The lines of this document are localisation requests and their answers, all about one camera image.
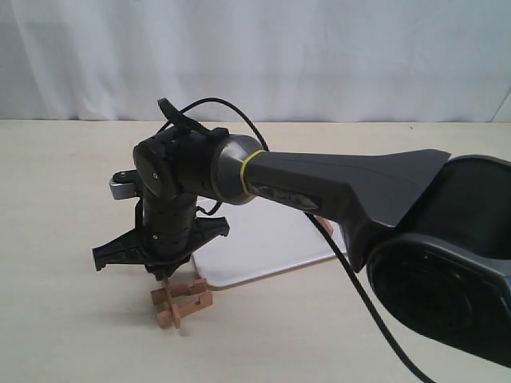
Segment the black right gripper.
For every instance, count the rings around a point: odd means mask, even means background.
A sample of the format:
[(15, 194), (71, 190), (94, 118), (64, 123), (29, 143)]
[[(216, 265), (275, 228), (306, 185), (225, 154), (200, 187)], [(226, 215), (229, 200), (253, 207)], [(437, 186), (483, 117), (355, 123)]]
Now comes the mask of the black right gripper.
[(198, 218), (196, 199), (189, 193), (159, 199), (145, 189), (135, 206), (135, 227), (93, 249), (96, 270), (108, 265), (143, 265), (158, 282), (169, 284), (194, 251), (230, 230), (224, 217)]

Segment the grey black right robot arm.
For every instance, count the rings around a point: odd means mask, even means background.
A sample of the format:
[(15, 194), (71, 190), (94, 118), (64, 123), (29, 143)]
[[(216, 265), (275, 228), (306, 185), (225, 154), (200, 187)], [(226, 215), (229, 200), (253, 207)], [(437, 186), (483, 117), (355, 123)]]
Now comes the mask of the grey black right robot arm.
[(349, 268), (387, 311), (425, 337), (510, 364), (510, 164), (425, 149), (381, 156), (268, 152), (224, 128), (172, 127), (141, 141), (110, 181), (137, 198), (135, 227), (96, 247), (97, 269), (137, 264), (157, 278), (226, 235), (200, 218), (206, 197), (255, 197), (336, 222)]

